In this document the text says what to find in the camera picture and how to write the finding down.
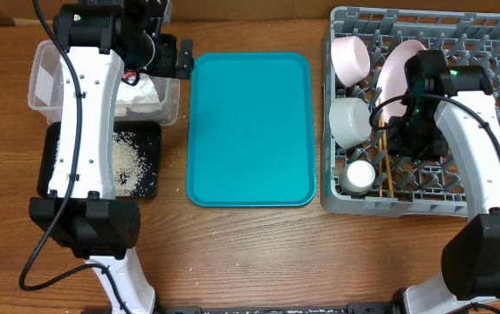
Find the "red snack wrapper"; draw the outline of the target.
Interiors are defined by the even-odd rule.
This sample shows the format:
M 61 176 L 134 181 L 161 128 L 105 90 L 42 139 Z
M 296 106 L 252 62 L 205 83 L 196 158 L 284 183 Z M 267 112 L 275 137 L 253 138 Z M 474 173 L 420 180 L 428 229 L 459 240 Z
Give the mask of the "red snack wrapper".
M 126 85 L 135 86 L 140 81 L 140 74 L 138 72 L 125 72 L 121 81 Z

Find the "white napkin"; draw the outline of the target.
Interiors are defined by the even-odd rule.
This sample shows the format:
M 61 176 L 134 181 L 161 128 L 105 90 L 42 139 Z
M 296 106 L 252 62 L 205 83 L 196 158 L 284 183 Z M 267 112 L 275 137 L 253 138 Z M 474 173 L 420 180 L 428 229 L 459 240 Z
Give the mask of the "white napkin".
M 161 92 L 157 90 L 155 78 L 140 74 L 137 85 L 126 85 L 122 81 L 117 94 L 115 116 L 125 117 L 128 112 L 152 113 L 162 109 Z

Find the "large white plate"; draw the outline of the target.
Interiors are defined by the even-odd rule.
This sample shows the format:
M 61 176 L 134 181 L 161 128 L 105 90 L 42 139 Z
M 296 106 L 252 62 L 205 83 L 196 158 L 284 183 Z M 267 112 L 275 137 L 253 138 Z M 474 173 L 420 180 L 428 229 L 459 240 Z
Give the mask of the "large white plate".
M 381 89 L 376 104 L 403 95 L 408 88 L 405 76 L 405 64 L 418 51 L 426 47 L 419 41 L 408 40 L 399 44 L 387 57 L 381 67 L 380 76 L 377 80 L 377 88 Z

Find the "wooden chopstick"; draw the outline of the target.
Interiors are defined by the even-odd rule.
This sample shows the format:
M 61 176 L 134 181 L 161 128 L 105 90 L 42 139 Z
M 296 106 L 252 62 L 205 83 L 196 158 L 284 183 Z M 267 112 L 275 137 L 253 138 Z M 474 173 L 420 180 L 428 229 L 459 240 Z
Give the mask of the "wooden chopstick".
M 385 121 L 383 117 L 380 117 L 379 121 L 379 126 L 385 126 Z M 384 131 L 382 135 L 382 146 L 383 150 L 386 153 L 385 155 L 385 167 L 387 170 L 387 185 L 388 185 L 388 195 L 390 198 L 394 198 L 394 184 L 393 184 L 393 177 L 392 177 L 392 170 L 391 170 L 391 165 L 390 165 L 390 160 L 389 160 L 389 154 L 388 154 L 388 149 L 387 149 L 387 132 Z
M 382 116 L 379 117 L 379 121 L 378 121 L 378 126 L 384 126 L 385 125 L 385 122 L 384 122 L 384 119 L 382 118 Z M 385 150 L 384 150 L 384 144 L 383 144 L 383 136 L 385 135 L 384 132 L 382 132 L 382 135 L 379 139 L 379 153 L 384 153 Z M 384 174 L 384 170 L 383 170 L 383 159 L 385 158 L 385 155 L 381 157 L 380 159 L 380 162 L 378 164 L 378 170 L 379 170 L 379 175 L 383 175 Z M 378 190 L 379 190 L 379 197 L 383 197 L 383 181 L 380 182 L 380 184 L 378 185 Z

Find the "small grey rice bowl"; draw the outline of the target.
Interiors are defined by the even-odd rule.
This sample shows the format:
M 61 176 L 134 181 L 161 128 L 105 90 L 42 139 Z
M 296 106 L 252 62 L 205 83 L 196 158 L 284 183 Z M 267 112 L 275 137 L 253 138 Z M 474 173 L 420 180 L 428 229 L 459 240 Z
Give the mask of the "small grey rice bowl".
M 335 142 L 349 149 L 368 140 L 372 132 L 369 115 L 368 106 L 362 99 L 335 99 L 329 110 L 329 125 Z

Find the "white paper cup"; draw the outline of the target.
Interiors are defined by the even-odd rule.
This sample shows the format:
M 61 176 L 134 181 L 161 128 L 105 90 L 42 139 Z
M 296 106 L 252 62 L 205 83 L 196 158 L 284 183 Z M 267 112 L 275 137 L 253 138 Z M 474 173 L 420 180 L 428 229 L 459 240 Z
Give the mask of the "white paper cup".
M 376 173 L 365 160 L 356 160 L 345 166 L 339 174 L 339 185 L 350 195 L 363 195 L 373 186 Z

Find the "white bowl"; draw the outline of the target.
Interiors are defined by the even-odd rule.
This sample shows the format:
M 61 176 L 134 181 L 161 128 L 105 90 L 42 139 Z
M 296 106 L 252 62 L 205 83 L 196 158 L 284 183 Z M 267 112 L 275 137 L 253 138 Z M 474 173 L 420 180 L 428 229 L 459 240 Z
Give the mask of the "white bowl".
M 335 38 L 331 44 L 332 67 L 344 86 L 352 86 L 365 79 L 370 71 L 367 47 L 356 36 Z

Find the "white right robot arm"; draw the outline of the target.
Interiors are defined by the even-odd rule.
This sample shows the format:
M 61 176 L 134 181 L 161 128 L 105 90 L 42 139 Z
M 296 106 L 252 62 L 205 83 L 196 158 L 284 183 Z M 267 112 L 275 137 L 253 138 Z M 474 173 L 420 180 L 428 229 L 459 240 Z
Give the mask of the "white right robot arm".
M 389 313 L 466 313 L 500 300 L 500 125 L 493 86 L 480 65 L 448 65 L 439 50 L 402 64 L 406 90 L 380 102 L 390 118 L 389 152 L 434 160 L 451 152 L 467 198 L 468 222 L 444 247 L 440 271 L 394 293 Z

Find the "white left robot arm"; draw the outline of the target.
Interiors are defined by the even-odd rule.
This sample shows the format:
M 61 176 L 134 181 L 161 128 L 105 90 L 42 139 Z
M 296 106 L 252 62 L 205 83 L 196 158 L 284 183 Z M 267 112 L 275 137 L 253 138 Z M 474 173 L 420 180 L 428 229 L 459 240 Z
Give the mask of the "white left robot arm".
M 60 55 L 63 112 L 46 193 L 30 200 L 31 219 L 93 270 L 114 313 L 159 313 L 135 246 L 136 202 L 116 197 L 114 111 L 125 72 L 189 79 L 193 42 L 164 33 L 169 1 L 79 1 L 64 4 L 44 29 Z

